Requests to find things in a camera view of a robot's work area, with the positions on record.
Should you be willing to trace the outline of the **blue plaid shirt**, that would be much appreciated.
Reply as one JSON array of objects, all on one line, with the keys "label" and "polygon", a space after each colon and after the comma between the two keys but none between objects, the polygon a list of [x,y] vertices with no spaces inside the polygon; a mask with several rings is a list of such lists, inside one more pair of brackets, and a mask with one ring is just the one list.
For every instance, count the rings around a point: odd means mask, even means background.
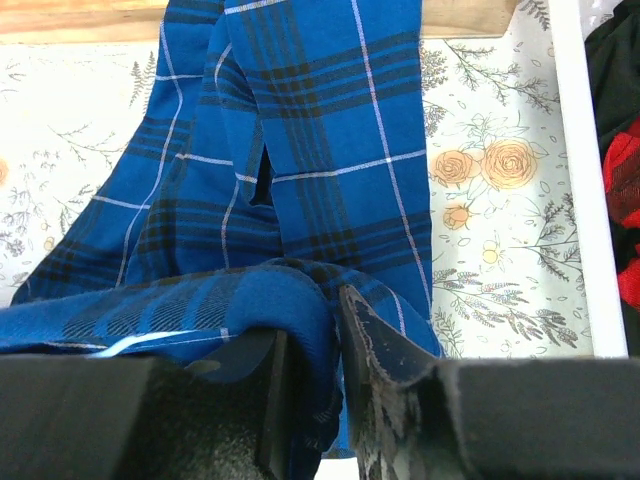
[{"label": "blue plaid shirt", "polygon": [[172,1],[144,119],[1,313],[1,348],[252,327],[305,353],[290,473],[346,454],[354,286],[439,354],[417,1]]}]

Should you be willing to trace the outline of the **red plaid shirt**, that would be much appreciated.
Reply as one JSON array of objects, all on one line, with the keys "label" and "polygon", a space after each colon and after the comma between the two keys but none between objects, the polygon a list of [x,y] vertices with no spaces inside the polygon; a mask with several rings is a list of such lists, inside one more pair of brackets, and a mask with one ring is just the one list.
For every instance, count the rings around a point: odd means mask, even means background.
[{"label": "red plaid shirt", "polygon": [[624,302],[639,309],[639,138],[618,134],[604,162],[606,202],[618,278]]}]

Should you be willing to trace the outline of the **black shirt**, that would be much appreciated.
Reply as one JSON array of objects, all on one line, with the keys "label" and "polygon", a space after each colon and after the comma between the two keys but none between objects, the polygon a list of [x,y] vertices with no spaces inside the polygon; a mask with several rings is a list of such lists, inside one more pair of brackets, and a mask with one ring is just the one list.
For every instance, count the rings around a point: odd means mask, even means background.
[{"label": "black shirt", "polygon": [[639,3],[622,1],[585,40],[601,154],[639,117]]}]

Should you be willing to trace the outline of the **blue shirt wire hanger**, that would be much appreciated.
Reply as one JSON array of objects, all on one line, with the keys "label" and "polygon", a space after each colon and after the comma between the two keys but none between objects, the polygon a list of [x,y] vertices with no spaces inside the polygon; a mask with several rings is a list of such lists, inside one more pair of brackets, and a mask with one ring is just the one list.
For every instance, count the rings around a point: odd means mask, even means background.
[{"label": "blue shirt wire hanger", "polygon": [[116,341],[114,344],[101,351],[88,354],[87,357],[96,359],[112,358],[121,354],[129,354],[131,352],[150,351],[152,349],[164,348],[167,346],[190,344],[202,341],[208,342],[213,340],[228,342],[230,340],[229,330],[227,328],[221,328],[212,332],[191,330],[154,332],[128,336]]}]

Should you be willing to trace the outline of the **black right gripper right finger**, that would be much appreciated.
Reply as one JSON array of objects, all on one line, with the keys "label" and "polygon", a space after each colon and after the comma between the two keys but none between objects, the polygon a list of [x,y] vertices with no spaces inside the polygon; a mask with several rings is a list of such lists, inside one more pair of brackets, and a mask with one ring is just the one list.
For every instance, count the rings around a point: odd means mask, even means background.
[{"label": "black right gripper right finger", "polygon": [[340,291],[350,443],[364,479],[635,479],[635,359],[438,358]]}]

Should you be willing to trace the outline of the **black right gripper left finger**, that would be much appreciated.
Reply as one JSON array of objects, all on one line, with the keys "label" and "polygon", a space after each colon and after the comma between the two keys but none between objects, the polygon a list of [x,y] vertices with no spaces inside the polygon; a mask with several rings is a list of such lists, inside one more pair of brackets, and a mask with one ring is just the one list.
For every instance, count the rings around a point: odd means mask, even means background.
[{"label": "black right gripper left finger", "polygon": [[5,479],[284,479],[289,345],[254,329],[186,367],[5,355]]}]

